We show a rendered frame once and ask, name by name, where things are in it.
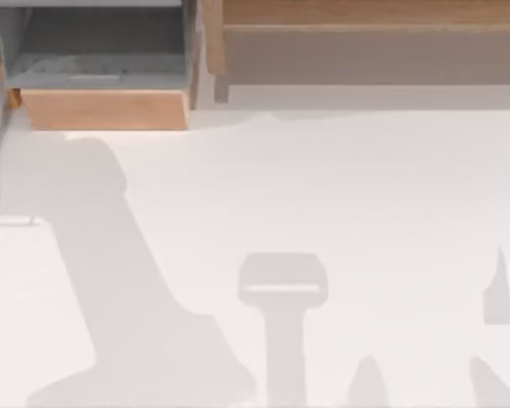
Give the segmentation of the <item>pale wooden drawer front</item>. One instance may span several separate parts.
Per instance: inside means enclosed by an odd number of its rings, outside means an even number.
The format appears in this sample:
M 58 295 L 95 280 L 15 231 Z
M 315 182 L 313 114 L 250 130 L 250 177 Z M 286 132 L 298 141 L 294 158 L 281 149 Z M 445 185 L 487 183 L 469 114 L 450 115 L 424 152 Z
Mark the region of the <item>pale wooden drawer front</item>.
M 185 130 L 186 91 L 23 89 L 21 98 L 38 130 Z

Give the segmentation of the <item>wooden open shelf unit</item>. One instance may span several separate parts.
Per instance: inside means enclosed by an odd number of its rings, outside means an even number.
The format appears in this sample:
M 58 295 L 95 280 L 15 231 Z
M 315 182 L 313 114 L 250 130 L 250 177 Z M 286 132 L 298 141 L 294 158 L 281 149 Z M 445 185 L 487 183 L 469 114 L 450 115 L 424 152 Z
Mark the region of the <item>wooden open shelf unit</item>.
M 510 0 L 201 0 L 207 69 L 241 86 L 507 86 Z

